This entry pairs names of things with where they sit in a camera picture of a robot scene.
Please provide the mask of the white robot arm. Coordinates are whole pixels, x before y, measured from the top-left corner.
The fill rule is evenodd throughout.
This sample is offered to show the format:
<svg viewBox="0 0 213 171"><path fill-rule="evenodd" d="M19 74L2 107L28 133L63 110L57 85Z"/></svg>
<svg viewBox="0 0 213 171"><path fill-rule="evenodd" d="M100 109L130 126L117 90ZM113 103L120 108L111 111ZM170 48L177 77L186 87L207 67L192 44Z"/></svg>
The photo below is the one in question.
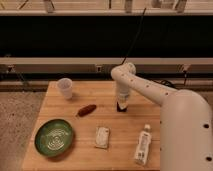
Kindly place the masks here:
<svg viewBox="0 0 213 171"><path fill-rule="evenodd" d="M136 76L133 63L111 70L118 100L130 89L161 107L160 171L213 171L213 110L197 92Z"/></svg>

